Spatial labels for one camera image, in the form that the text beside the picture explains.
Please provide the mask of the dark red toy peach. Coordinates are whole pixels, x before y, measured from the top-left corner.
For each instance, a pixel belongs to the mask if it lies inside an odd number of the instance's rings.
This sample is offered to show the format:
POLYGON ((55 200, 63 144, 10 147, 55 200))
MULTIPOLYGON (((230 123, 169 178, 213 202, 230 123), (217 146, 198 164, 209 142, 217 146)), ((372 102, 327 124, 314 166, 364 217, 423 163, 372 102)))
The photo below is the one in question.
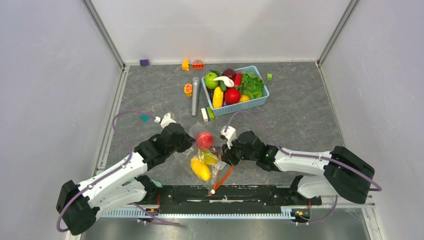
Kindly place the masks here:
POLYGON ((224 70, 224 71, 222 72, 222 75, 223 75, 223 76, 226 76, 226 77, 228 77, 228 78, 230 78, 232 81, 235 81, 236 76, 237 76, 237 73, 235 72, 235 70, 234 70, 234 69, 232 69, 232 68, 227 68, 226 70, 224 70))

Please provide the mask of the yellow-green toy fruit slice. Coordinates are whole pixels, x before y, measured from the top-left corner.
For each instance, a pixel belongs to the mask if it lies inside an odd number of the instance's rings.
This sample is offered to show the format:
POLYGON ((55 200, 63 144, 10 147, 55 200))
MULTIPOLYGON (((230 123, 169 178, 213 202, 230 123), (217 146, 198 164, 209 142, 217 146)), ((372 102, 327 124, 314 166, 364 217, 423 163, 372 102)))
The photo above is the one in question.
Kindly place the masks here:
POLYGON ((201 149, 198 153, 199 159, 206 165, 213 166, 218 163, 218 157, 207 149, 201 149))

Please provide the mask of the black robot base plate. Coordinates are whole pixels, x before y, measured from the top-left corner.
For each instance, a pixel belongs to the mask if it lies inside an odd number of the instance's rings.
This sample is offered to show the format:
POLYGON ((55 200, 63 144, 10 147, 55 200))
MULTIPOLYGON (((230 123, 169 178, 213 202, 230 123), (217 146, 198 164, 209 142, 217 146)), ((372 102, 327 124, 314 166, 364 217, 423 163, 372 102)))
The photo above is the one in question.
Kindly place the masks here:
POLYGON ((147 191, 139 205, 158 205, 161 214, 277 214, 286 206, 320 206, 289 187, 277 185, 222 185, 213 195, 202 185, 163 185, 148 176, 134 178, 147 191))

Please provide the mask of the clear zip top bag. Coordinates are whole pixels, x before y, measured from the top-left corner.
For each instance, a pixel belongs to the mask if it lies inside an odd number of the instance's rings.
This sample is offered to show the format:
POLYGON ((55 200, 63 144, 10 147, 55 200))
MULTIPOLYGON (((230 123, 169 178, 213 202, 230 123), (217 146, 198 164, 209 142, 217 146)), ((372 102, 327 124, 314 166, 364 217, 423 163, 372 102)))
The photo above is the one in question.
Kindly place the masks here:
POLYGON ((212 196, 235 168, 223 161, 226 144, 198 122, 189 128, 188 135, 194 138, 193 145, 174 155, 182 167, 206 187, 207 195, 212 196))

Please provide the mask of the red toy chili pepper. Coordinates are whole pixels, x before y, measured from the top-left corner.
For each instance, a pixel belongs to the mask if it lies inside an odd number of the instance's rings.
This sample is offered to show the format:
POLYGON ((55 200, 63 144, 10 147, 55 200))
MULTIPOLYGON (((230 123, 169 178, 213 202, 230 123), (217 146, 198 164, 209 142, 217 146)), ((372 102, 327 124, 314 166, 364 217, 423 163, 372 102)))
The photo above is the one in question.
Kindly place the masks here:
POLYGON ((234 86, 239 87, 242 83, 243 74, 241 72, 237 72, 234 78, 234 86))

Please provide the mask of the green toy cucumber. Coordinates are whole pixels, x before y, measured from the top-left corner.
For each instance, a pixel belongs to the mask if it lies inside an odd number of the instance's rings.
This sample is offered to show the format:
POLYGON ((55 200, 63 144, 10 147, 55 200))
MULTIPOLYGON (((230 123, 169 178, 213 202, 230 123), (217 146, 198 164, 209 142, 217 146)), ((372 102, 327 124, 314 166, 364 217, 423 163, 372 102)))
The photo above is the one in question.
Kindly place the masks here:
MULTIPOLYGON (((222 76, 223 76, 223 75, 222 75, 222 73, 221 73, 221 72, 219 72, 219 71, 217 71, 217 70, 212 70, 212 69, 210 69, 209 71, 210 71, 211 73, 215 73, 218 77, 222 77, 222 76)), ((221 89, 223 92, 225 92, 225 91, 227 90, 227 86, 225 85, 224 81, 223 81, 223 80, 218 80, 217 82, 219 83, 219 87, 220 87, 220 89, 221 89)))

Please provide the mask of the white toy garlic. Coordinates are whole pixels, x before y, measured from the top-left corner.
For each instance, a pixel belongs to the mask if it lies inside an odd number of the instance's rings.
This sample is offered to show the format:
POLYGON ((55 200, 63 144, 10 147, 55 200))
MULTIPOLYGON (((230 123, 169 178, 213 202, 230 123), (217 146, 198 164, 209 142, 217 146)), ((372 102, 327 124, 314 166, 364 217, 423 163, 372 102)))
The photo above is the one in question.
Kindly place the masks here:
POLYGON ((218 76, 214 78, 213 81, 215 82, 221 81, 227 88, 233 88, 235 86, 234 81, 227 76, 218 76))

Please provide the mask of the red toy apple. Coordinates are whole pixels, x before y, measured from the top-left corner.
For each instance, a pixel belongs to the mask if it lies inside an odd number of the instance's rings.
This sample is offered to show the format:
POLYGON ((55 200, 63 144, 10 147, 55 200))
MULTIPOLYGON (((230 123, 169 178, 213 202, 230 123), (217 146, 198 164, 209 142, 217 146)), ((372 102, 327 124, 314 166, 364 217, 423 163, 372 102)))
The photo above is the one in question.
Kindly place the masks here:
POLYGON ((198 133, 196 136, 196 145, 200 149, 208 149, 213 145, 213 143, 214 143, 214 137, 208 131, 202 131, 198 133))

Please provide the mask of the red toy tomato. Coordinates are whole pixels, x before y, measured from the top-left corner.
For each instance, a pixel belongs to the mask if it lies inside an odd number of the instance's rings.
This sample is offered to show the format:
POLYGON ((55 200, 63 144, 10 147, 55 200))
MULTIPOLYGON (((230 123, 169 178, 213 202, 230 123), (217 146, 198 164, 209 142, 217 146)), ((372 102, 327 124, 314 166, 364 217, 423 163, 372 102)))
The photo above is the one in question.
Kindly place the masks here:
POLYGON ((241 93, 234 87, 228 88, 224 93, 224 101, 227 105, 233 105, 240 102, 241 93))

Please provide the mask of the yellow toy mango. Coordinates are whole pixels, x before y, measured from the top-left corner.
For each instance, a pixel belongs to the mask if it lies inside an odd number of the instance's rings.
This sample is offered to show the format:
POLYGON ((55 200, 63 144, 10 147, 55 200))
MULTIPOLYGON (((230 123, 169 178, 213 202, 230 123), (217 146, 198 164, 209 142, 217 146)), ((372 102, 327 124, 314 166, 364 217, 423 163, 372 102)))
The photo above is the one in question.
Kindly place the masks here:
POLYGON ((203 181, 209 181, 211 178, 211 171, 209 167, 202 162, 198 157, 193 157, 190 160, 190 167, 194 174, 203 181))

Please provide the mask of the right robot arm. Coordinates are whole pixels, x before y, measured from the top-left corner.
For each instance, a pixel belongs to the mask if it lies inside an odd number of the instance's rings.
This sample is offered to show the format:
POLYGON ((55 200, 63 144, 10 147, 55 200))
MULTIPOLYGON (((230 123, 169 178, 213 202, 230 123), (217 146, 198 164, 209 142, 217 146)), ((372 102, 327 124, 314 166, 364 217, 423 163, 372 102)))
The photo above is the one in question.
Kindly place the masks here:
POLYGON ((320 196, 340 196, 355 204, 364 204, 375 184, 374 168, 344 146, 332 151, 307 152, 263 143, 253 131, 239 136, 224 127, 221 159, 231 165, 253 161, 267 172, 298 172, 289 189, 289 199, 302 204, 320 196))

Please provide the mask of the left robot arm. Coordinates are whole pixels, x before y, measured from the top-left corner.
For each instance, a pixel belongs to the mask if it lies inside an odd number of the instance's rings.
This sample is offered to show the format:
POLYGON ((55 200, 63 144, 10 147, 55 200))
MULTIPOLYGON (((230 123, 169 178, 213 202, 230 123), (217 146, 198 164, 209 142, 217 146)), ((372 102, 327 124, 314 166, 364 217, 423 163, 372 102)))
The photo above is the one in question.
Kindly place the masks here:
POLYGON ((58 232, 77 236, 87 231, 103 214, 121 206, 143 201, 153 203, 157 190, 136 180, 123 185, 164 163, 174 153, 183 153, 196 142, 178 123, 171 122, 142 141, 121 161, 104 172, 79 183, 65 182, 60 189, 56 210, 58 232))

